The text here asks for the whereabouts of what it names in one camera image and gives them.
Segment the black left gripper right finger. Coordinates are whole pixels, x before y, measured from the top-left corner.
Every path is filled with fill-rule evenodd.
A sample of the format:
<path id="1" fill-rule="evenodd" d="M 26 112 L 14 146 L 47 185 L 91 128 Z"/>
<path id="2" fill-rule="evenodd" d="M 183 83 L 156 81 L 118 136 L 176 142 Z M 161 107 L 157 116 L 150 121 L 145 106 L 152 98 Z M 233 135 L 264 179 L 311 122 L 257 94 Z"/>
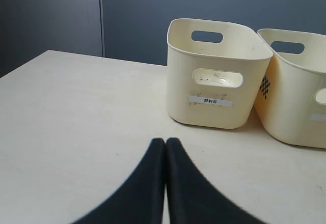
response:
<path id="1" fill-rule="evenodd" d="M 170 223 L 264 223 L 218 191 L 178 138 L 166 142 L 165 165 Z"/>

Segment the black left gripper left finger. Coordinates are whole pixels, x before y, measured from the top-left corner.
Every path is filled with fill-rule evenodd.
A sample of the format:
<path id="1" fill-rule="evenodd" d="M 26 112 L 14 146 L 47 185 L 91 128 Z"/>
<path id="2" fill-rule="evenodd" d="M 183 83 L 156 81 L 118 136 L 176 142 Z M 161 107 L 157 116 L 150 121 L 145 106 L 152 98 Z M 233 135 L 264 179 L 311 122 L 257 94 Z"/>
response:
<path id="1" fill-rule="evenodd" d="M 75 223 L 162 223 L 165 200 L 165 142 L 151 140 L 127 180 Z"/>

